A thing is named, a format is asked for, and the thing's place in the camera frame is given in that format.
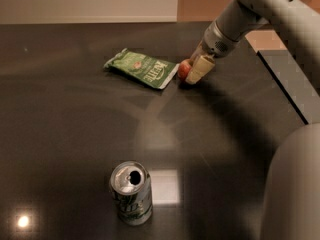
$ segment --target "black table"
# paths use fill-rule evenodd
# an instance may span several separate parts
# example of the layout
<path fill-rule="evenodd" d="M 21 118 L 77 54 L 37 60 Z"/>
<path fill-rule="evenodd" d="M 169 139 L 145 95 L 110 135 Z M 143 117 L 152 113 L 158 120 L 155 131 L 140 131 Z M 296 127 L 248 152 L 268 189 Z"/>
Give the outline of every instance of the black table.
<path fill-rule="evenodd" d="M 0 239 L 258 239 L 270 160 L 303 122 L 249 44 L 193 88 L 102 69 L 124 47 L 178 63 L 208 24 L 0 26 Z M 127 160 L 152 176 L 139 227 L 106 186 Z"/>

